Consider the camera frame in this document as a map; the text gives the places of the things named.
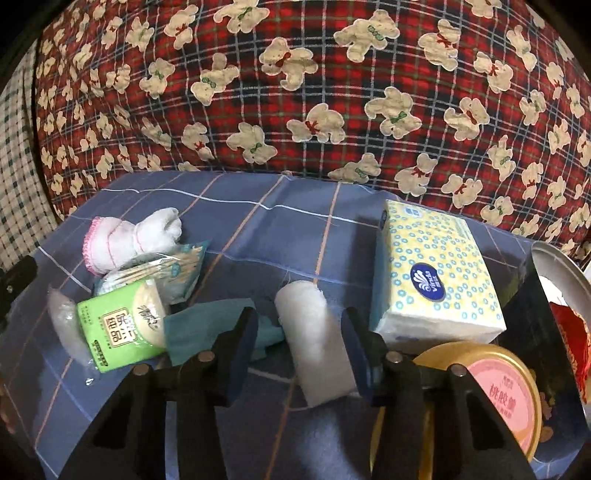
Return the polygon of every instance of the teal cloth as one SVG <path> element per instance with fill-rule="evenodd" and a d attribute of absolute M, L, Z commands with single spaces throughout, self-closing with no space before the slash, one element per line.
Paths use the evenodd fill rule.
<path fill-rule="evenodd" d="M 251 299 L 218 300 L 196 303 L 181 312 L 164 318 L 166 348 L 173 365 L 182 365 L 193 355 L 208 350 L 217 336 L 232 330 L 244 307 L 255 307 Z M 274 326 L 269 318 L 259 315 L 252 360 L 265 357 L 265 347 L 285 340 L 283 329 Z"/>

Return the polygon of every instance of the white towel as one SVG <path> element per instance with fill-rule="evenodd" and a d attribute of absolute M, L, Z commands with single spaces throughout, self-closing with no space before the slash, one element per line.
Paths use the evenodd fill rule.
<path fill-rule="evenodd" d="M 290 283 L 275 296 L 275 306 L 308 406 L 355 390 L 339 322 L 318 287 L 304 280 Z"/>
<path fill-rule="evenodd" d="M 141 254 L 167 253 L 181 236 L 176 208 L 163 208 L 142 222 L 95 217 L 84 237 L 82 253 L 94 275 L 115 270 Z"/>

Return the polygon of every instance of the red plaid fabric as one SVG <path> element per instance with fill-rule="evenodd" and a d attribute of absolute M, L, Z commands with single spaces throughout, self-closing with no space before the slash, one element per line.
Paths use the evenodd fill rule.
<path fill-rule="evenodd" d="M 591 85 L 568 47 L 521 0 L 397 5 L 74 1 L 41 39 L 35 90 L 56 211 L 126 171 L 289 171 L 575 255 Z"/>

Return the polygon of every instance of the green tissue pack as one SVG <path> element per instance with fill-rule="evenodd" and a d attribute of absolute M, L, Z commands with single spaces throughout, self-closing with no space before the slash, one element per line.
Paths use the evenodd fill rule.
<path fill-rule="evenodd" d="M 86 342 L 100 372 L 163 353 L 167 309 L 152 278 L 77 305 Z"/>

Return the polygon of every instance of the white checkered fabric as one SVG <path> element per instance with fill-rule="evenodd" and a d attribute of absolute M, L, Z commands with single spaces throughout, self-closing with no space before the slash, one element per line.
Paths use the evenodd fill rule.
<path fill-rule="evenodd" d="M 37 42 L 0 97 L 0 267 L 13 266 L 57 226 L 34 162 L 31 89 Z"/>

